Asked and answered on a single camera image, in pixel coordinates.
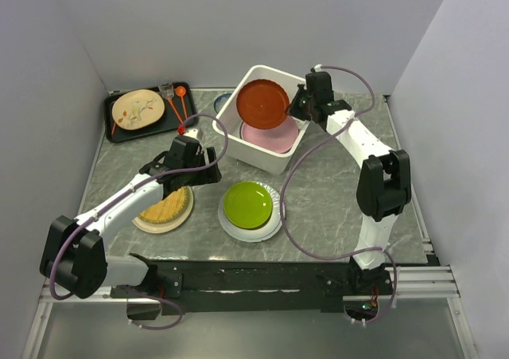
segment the green plate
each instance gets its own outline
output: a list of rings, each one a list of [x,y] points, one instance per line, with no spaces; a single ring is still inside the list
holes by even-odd
[[[261,185],[242,181],[233,185],[224,197],[224,213],[239,228],[262,226],[272,213],[272,198]]]

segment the pink plate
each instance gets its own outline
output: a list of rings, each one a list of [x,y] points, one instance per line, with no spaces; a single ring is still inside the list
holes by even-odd
[[[277,154],[284,154],[291,150],[298,135],[299,128],[291,116],[287,116],[281,125],[270,130],[259,130],[246,123],[240,130],[242,139]]]

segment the orange spoon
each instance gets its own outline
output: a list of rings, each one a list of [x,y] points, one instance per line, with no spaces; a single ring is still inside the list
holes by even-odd
[[[180,98],[181,98],[182,108],[184,108],[184,118],[185,119],[188,118],[188,110],[185,108],[185,102],[184,102],[184,96],[185,96],[186,92],[187,91],[185,90],[184,86],[178,86],[177,88],[175,88],[175,93],[177,94],[177,96],[180,96]]]

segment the beige plate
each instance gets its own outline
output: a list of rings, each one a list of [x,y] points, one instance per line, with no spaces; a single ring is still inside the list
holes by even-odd
[[[113,120],[124,130],[138,130],[156,123],[164,113],[165,102],[150,90],[128,92],[120,96],[111,109]]]
[[[171,230],[174,230],[175,228],[178,228],[181,226],[184,221],[187,220],[189,215],[192,211],[192,205],[194,203],[194,198],[192,195],[192,190],[189,189],[189,200],[187,201],[186,208],[184,212],[182,212],[175,220],[171,220],[170,222],[167,222],[165,224],[151,224],[150,222],[146,222],[141,220],[139,217],[136,217],[133,220],[133,224],[136,225],[136,227],[140,228],[143,232],[147,233],[153,233],[153,234],[161,234],[166,233]]]

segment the gray floor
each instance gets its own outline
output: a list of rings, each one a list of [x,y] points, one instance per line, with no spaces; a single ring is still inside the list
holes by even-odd
[[[212,102],[222,92],[192,92],[198,111],[213,114]],[[370,104],[367,95],[348,95],[355,108]],[[375,110],[362,121],[382,141],[396,148],[388,110],[382,96],[377,96]],[[200,121],[204,145],[219,150],[222,137],[212,130],[208,119]],[[124,144],[103,141],[84,209],[87,211],[121,189],[139,170],[161,151],[168,149],[176,133],[157,135]],[[301,156],[326,134],[311,124],[295,156]],[[246,261],[310,260],[300,253],[280,231],[272,239],[248,244],[230,237],[217,219],[218,202],[237,181],[262,181],[280,190],[286,173],[273,176],[259,169],[225,157],[220,162],[223,180],[214,185],[193,188],[194,210],[179,229],[164,235],[150,235],[127,225],[111,246],[111,254],[123,256],[135,252],[152,259],[228,259]],[[310,156],[296,172],[286,196],[289,227],[297,241],[325,256],[336,256],[354,250],[359,239],[361,212],[356,203],[359,168],[353,158],[337,142],[332,141]],[[422,235],[414,206],[406,206],[396,222],[389,251],[398,263],[425,263]]]
[[[171,321],[163,318],[160,323]],[[188,314],[171,330],[127,325],[125,304],[53,306],[39,359],[461,358],[445,299],[399,300],[380,321],[352,326],[317,311]]]

